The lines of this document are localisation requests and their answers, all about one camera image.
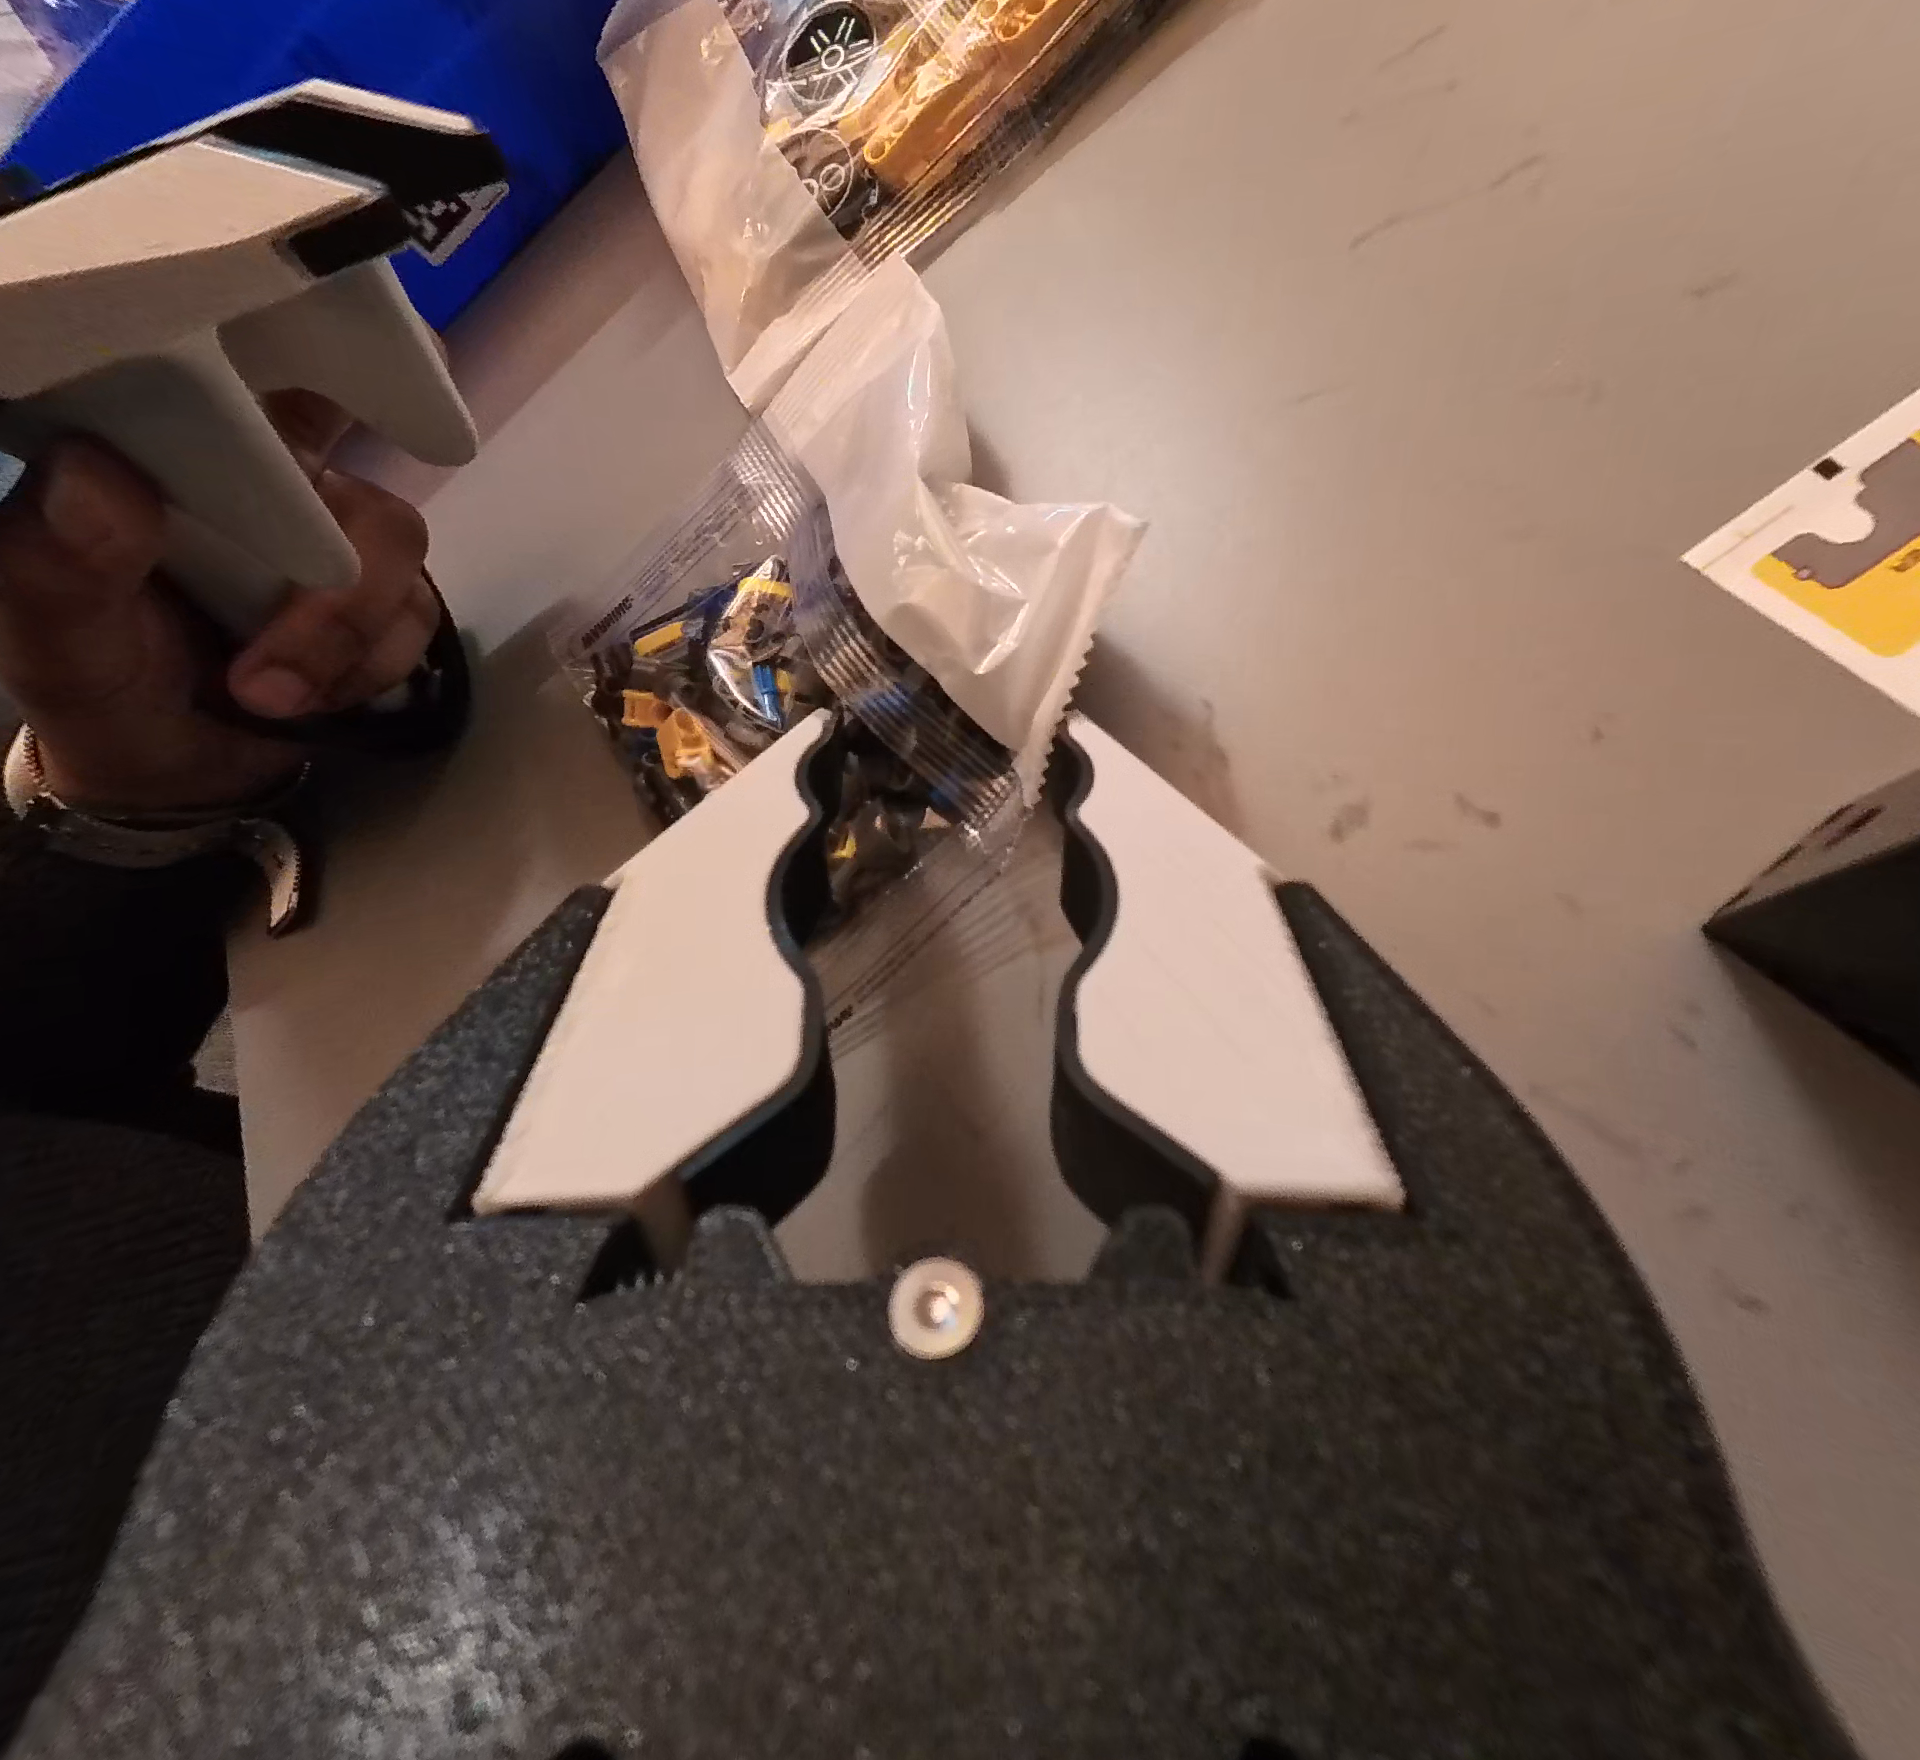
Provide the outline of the person's left hand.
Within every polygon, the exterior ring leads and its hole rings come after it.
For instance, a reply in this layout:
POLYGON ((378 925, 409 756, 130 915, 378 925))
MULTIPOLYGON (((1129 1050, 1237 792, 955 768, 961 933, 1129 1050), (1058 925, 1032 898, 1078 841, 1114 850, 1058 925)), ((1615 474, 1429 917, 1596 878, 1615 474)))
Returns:
POLYGON ((427 529, 334 469, 351 418, 285 390, 262 401, 356 557, 347 588, 294 590, 230 648, 164 574, 165 502, 116 452, 64 440, 2 513, 2 682, 49 791, 88 813, 232 808, 288 783, 309 742, 237 726, 311 722, 382 699, 439 626, 427 529))

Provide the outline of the yellow sticker sheet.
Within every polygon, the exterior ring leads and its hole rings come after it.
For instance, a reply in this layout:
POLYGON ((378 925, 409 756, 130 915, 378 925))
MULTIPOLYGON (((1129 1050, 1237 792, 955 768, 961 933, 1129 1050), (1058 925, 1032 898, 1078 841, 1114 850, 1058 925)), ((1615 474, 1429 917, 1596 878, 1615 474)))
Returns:
POLYGON ((1908 394, 1683 564, 1917 711, 1917 396, 1908 394))

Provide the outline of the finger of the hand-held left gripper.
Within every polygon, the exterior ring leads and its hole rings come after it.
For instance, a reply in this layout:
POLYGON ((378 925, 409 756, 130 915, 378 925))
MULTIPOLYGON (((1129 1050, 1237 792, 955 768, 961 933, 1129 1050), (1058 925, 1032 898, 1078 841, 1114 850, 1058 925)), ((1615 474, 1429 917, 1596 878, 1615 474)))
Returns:
POLYGON ((4 401, 409 401, 403 131, 175 131, 4 213, 4 401))
POLYGON ((184 125, 112 159, 124 165, 194 142, 377 187, 422 234, 451 234, 507 193, 492 135, 466 116, 309 80, 184 125))

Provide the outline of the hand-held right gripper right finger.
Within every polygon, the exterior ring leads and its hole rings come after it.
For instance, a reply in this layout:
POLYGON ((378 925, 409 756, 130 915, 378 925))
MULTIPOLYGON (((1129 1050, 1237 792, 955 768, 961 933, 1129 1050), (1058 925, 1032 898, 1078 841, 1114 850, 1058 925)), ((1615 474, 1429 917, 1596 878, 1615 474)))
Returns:
POLYGON ((1050 1143, 1102 1226, 1160 1209, 1222 1281, 1260 1212, 1396 1218, 1393 1168, 1271 866, 1093 721, 1058 750, 1050 1143))

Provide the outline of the black perforated block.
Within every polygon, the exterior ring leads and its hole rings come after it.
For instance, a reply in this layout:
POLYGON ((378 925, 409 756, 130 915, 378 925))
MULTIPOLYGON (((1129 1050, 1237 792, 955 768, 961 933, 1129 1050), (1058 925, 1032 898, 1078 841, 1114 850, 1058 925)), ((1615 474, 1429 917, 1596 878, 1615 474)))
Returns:
POLYGON ((1819 821, 1702 935, 1916 1083, 1916 771, 1819 821))

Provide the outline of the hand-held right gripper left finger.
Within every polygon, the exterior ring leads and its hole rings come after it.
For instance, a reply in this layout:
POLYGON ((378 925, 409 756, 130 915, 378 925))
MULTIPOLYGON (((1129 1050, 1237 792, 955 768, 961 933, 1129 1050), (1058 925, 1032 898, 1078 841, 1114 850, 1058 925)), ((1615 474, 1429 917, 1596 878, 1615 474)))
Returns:
POLYGON ((806 715, 611 876, 472 1192, 475 1218, 743 1208, 825 1179, 835 1087, 806 942, 829 908, 835 722, 806 715))

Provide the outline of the small clear parts bag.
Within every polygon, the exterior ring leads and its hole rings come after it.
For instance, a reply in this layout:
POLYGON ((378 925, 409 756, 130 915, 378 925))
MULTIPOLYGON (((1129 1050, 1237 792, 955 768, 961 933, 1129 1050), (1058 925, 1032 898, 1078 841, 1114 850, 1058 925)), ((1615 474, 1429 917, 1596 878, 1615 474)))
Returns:
POLYGON ((863 1028, 1009 864, 1142 537, 972 483, 946 318, 889 264, 548 644, 661 829, 829 719, 808 948, 830 1028, 863 1028))

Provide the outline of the silver wristwatch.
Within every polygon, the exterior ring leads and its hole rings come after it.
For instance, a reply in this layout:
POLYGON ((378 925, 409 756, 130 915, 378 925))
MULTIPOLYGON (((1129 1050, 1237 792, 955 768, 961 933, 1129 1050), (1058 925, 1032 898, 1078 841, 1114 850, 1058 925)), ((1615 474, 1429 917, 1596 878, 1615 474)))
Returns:
POLYGON ((49 786, 40 742, 20 725, 4 756, 4 801, 15 822, 68 861, 127 874, 246 861, 264 883, 265 933, 282 938, 309 925, 318 908, 322 864, 299 821, 311 774, 313 764, 301 763, 276 786, 232 804, 98 813, 70 804, 49 786))

